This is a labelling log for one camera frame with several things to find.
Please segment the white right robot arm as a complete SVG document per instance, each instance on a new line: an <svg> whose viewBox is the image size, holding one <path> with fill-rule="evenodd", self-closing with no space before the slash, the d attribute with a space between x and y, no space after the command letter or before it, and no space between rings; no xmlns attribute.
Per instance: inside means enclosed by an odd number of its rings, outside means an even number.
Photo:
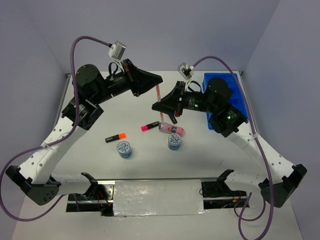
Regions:
<svg viewBox="0 0 320 240"><path fill-rule="evenodd" d="M298 188L307 169L282 157L255 132L248 118L231 105L232 90L224 79L211 78L204 92L186 91L185 85L185 82L177 81L169 94L152 105L152 110L170 117L179 117L183 110L210 113L209 123L213 130L237 145L266 171L265 175L250 175L225 170L217 178L218 192L223 196L233 191L260 193L266 202L281 208Z"/></svg>

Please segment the blue round tub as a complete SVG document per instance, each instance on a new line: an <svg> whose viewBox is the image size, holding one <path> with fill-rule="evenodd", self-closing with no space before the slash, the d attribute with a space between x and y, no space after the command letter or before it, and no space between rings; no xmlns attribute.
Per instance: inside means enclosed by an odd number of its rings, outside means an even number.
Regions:
<svg viewBox="0 0 320 240"><path fill-rule="evenodd" d="M116 149L117 149L118 154L124 159L129 158L133 152L130 143L127 141L119 142L117 144Z"/></svg>
<svg viewBox="0 0 320 240"><path fill-rule="evenodd" d="M172 133L168 137L168 148L170 150L178 150L181 145L182 138L179 134Z"/></svg>

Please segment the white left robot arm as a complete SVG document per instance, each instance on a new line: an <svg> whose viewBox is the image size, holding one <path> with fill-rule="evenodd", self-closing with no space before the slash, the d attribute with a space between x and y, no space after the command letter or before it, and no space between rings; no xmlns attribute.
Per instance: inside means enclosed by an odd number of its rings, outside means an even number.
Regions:
<svg viewBox="0 0 320 240"><path fill-rule="evenodd" d="M79 104L72 98L40 148L5 171L37 205L46 205L57 195L81 194L88 200L97 196L99 184L90 174L56 175L53 170L103 114L101 103L128 90L138 97L163 82L160 75L137 68L129 59L120 64L122 70L107 77L93 64L81 66L75 73Z"/></svg>

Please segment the thin orange pen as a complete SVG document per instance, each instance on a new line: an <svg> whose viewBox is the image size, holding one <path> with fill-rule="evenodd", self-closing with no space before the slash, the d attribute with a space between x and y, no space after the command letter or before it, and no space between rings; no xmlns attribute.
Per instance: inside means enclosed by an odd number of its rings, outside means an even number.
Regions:
<svg viewBox="0 0 320 240"><path fill-rule="evenodd" d="M159 103L161 101L161 93L160 93L159 84L155 88L156 88L157 102ZM161 120L161 122L163 122L164 121L164 115L163 115L162 112L160 112L159 114L160 114L160 120Z"/></svg>

